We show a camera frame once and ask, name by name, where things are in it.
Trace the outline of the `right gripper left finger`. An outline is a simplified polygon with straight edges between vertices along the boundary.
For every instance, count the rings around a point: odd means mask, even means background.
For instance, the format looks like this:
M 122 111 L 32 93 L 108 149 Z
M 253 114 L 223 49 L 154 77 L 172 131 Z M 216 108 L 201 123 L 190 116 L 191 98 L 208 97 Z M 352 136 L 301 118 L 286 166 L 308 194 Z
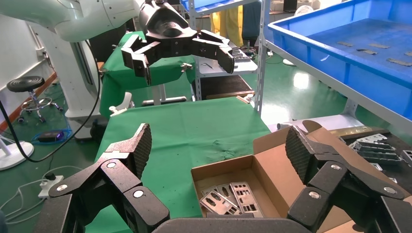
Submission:
M 53 185 L 34 227 L 36 233 L 83 233 L 113 206 L 135 233 L 153 232 L 170 219 L 168 208 L 141 181 L 152 148 L 150 125 L 112 143 L 94 164 Z

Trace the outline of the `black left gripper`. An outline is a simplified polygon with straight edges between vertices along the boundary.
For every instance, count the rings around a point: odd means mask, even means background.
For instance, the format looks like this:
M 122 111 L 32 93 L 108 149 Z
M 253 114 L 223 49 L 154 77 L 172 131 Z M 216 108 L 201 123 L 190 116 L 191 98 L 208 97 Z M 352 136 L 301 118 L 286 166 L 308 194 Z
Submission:
M 193 55 L 212 59 L 227 73 L 233 73 L 235 58 L 230 40 L 201 30 L 197 33 L 165 0 L 147 0 L 140 7 L 139 23 L 145 39 L 133 34 L 121 47 L 124 65 L 152 85 L 150 65 L 161 58 Z

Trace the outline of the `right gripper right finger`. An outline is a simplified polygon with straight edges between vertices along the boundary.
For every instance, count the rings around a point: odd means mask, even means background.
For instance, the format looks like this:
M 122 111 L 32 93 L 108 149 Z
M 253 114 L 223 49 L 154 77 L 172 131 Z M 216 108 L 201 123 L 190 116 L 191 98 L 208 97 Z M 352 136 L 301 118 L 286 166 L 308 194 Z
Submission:
M 409 233 L 412 206 L 393 182 L 352 165 L 332 146 L 289 128 L 286 156 L 305 185 L 287 217 L 309 232 L 319 230 L 333 206 L 344 210 L 367 233 Z

